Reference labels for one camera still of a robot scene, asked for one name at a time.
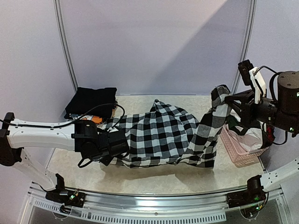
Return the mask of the black t-shirt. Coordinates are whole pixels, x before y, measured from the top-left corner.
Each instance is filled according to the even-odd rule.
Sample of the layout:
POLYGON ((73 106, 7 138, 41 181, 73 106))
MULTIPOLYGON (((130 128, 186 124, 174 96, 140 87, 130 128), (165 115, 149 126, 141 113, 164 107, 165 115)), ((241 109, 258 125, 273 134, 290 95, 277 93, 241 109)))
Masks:
POLYGON ((71 119, 71 115, 82 115, 88 110, 103 104, 112 104, 97 107, 87 115, 94 115, 101 118, 110 118, 112 116, 114 104, 116 102, 115 94, 117 88, 107 87, 103 89, 89 89, 78 87, 76 94, 65 108, 65 119, 71 119))

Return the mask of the black white checked shirt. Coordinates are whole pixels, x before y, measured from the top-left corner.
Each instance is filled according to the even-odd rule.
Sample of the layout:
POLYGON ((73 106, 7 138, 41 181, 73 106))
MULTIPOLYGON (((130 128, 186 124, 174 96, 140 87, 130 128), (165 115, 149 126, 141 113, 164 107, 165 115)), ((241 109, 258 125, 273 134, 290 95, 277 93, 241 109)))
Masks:
POLYGON ((149 112, 125 115, 105 121, 100 127, 124 131, 129 153, 117 156, 112 164, 127 168, 150 168, 186 163, 213 168, 216 144, 231 112, 225 97, 226 85, 211 91, 211 108, 198 121, 185 109, 155 99, 149 112))

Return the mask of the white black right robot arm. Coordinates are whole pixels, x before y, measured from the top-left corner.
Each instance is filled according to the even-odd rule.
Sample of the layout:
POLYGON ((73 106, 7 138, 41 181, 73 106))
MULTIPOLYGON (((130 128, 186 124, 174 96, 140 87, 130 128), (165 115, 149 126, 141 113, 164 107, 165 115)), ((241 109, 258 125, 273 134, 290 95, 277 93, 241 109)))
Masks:
MULTIPOLYGON (((299 74, 295 71, 279 72, 277 79, 278 97, 266 98, 260 92, 260 84, 253 82, 253 88, 225 98, 241 118, 241 126, 249 128, 257 120, 269 126, 291 133, 299 133, 299 74)), ((299 173, 298 158, 288 164, 263 175, 248 179, 247 189, 242 192, 242 200, 252 203, 260 194, 265 194, 287 179, 299 173)))

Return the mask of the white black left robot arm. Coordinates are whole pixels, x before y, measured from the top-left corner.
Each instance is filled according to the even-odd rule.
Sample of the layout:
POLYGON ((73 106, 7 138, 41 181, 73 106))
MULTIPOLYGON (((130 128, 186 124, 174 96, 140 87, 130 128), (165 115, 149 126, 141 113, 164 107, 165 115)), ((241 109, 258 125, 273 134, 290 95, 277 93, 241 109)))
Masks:
POLYGON ((60 148, 81 154, 78 166, 83 163, 100 161, 106 165, 119 155, 128 154, 129 147, 125 133, 113 128, 105 131, 86 119, 64 123, 26 122, 16 119, 8 112, 2 120, 0 130, 0 163, 14 167, 38 183, 60 203, 69 199, 64 179, 59 174, 48 171, 40 163, 30 158, 27 147, 60 148))

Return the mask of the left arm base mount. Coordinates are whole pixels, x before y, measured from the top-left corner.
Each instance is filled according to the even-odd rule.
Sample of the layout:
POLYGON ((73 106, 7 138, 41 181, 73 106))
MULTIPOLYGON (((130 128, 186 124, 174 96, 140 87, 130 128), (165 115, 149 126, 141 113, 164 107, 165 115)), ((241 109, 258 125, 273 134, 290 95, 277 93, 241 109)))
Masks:
POLYGON ((65 188, 64 178, 56 174, 57 183, 55 189, 46 191, 45 198, 49 201, 61 203, 64 206, 83 208, 86 194, 79 189, 69 190, 65 188))

